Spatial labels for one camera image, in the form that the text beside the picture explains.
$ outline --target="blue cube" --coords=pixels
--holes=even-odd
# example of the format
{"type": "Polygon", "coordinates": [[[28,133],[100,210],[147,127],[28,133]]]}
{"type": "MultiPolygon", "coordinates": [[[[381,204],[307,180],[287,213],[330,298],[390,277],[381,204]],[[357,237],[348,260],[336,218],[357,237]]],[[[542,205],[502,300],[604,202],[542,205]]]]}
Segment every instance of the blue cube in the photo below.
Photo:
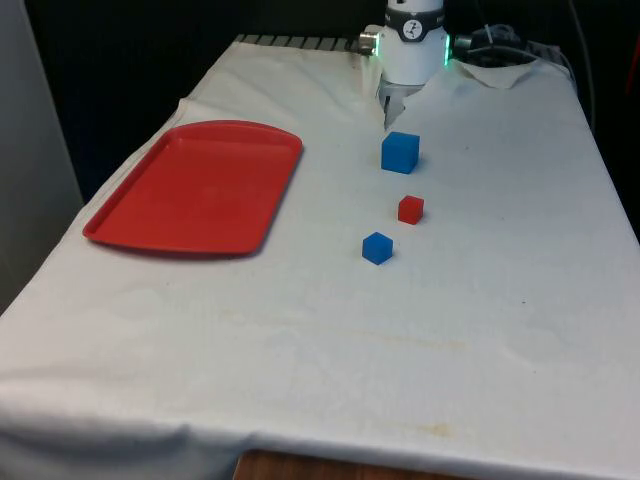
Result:
{"type": "Polygon", "coordinates": [[[420,137],[392,132],[382,142],[382,169],[410,174],[420,158],[420,137]]]}
{"type": "Polygon", "coordinates": [[[393,240],[374,233],[362,242],[362,256],[376,265],[386,262],[393,256],[393,240]]]}

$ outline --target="black background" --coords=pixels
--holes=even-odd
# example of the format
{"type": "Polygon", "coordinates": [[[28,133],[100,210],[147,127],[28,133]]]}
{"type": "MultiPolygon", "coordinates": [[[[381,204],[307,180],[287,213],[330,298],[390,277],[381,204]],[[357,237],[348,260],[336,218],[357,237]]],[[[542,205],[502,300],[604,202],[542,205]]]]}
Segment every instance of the black background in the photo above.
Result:
{"type": "MultiPolygon", "coordinates": [[[[575,0],[592,54],[596,140],[636,234],[638,87],[624,93],[640,25],[636,0],[575,0]]],[[[589,100],[564,0],[481,0],[489,23],[560,45],[589,100]]],[[[78,181],[89,199],[175,110],[239,33],[343,36],[383,21],[386,0],[27,0],[78,181]]],[[[479,28],[474,0],[446,0],[449,33],[479,28]]]]}

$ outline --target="red tray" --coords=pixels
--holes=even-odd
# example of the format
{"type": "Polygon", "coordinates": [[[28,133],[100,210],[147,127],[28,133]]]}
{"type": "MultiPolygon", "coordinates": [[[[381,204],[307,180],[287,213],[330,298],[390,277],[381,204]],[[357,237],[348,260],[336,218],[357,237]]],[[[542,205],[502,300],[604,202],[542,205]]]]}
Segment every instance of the red tray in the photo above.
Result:
{"type": "Polygon", "coordinates": [[[204,122],[165,133],[85,226],[99,243],[249,254],[262,245],[302,152],[290,133],[204,122]]]}

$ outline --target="cube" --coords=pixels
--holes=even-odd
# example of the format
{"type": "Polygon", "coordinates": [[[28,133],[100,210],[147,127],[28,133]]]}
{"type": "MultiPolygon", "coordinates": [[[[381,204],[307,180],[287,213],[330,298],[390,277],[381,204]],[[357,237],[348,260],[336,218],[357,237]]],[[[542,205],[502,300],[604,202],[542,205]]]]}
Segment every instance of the cube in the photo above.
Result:
{"type": "Polygon", "coordinates": [[[393,240],[374,233],[362,242],[362,256],[376,265],[383,264],[393,256],[393,240]]]}
{"type": "Polygon", "coordinates": [[[420,159],[420,137],[392,132],[382,142],[382,169],[391,172],[413,172],[420,159]]]}
{"type": "Polygon", "coordinates": [[[417,225],[424,216],[424,200],[407,195],[398,205],[398,220],[410,225],[417,225]]]}

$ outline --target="white wall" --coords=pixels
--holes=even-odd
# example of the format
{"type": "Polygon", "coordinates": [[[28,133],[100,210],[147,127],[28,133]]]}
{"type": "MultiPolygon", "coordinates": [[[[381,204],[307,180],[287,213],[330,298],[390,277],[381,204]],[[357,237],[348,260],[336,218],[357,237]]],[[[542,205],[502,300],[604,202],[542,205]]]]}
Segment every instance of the white wall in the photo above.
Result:
{"type": "Polygon", "coordinates": [[[81,204],[22,0],[0,0],[0,313],[81,204]]]}

